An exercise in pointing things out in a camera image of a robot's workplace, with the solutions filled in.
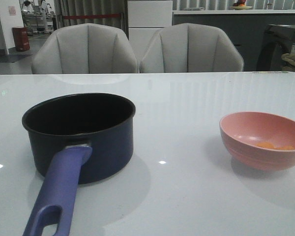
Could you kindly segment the fruit plate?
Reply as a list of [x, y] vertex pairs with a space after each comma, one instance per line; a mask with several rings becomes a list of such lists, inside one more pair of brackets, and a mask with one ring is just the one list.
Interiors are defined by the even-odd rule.
[[236, 0], [231, 6], [231, 10], [250, 10], [252, 6], [246, 5], [246, 0]]

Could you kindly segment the pink bowl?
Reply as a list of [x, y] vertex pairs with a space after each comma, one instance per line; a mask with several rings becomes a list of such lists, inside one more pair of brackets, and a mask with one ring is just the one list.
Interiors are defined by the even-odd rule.
[[239, 162], [263, 171], [279, 171], [295, 166], [294, 150], [257, 147], [259, 142], [295, 148], [295, 121], [262, 112], [238, 112], [219, 123], [222, 142]]

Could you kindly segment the red trash bin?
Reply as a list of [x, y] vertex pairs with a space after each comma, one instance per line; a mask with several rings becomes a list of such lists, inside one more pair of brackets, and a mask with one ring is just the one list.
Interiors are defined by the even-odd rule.
[[30, 44], [27, 35], [27, 29], [25, 27], [13, 27], [12, 33], [16, 51], [28, 51], [30, 49]]

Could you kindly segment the red barrier belt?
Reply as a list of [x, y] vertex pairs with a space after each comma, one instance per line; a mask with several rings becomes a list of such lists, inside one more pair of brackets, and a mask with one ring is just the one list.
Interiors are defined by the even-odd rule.
[[106, 19], [106, 18], [121, 18], [121, 17], [122, 17], [122, 13], [101, 14], [101, 15], [62, 16], [64, 20]]

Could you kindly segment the dark blue saucepan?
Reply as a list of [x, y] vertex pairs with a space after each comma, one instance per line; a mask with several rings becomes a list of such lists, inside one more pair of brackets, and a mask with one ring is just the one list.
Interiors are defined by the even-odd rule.
[[40, 236], [70, 233], [77, 187], [119, 172], [133, 154], [133, 102], [108, 93], [56, 97], [27, 110], [22, 118], [34, 163], [44, 177], [24, 230]]

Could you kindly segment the right grey upholstered chair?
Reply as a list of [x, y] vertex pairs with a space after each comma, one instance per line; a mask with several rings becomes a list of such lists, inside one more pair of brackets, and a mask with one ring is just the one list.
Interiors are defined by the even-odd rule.
[[183, 23], [158, 30], [140, 61], [141, 73], [241, 72], [244, 60], [220, 28]]

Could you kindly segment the grey counter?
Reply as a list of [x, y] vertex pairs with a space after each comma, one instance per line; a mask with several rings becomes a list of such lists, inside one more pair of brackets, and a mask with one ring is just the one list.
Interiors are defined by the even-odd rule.
[[193, 23], [222, 29], [244, 59], [244, 71], [256, 71], [268, 25], [295, 25], [295, 10], [174, 11], [173, 23]]

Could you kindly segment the left grey upholstered chair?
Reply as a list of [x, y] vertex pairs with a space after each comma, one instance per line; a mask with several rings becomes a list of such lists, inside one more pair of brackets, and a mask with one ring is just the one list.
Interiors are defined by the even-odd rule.
[[125, 32], [85, 23], [54, 31], [34, 56], [33, 74], [138, 73]]

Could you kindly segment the orange ham slices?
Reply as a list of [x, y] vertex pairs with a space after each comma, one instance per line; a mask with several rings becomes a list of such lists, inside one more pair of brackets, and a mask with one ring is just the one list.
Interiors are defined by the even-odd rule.
[[257, 147], [266, 148], [266, 149], [274, 149], [274, 150], [294, 150], [293, 146], [275, 146], [271, 142], [259, 142], [256, 144]]

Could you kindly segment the dark appliance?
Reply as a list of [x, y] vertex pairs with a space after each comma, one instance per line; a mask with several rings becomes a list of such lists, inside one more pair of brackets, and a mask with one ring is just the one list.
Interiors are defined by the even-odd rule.
[[281, 56], [295, 54], [295, 25], [268, 25], [264, 31], [257, 71], [279, 71], [285, 66]]

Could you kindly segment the grey upholstered chair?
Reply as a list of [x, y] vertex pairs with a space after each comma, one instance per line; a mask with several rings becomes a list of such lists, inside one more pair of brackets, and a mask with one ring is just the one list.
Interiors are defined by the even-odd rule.
[[241, 72], [244, 60], [220, 28], [183, 23], [158, 30], [140, 61], [141, 73]]
[[138, 73], [125, 32], [85, 23], [54, 31], [34, 56], [33, 74]]

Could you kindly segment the white cabinet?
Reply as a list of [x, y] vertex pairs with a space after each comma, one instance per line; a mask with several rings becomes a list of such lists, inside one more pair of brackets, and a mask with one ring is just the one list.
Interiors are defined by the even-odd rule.
[[156, 31], [172, 25], [171, 0], [129, 0], [128, 34], [136, 58], [141, 60]]

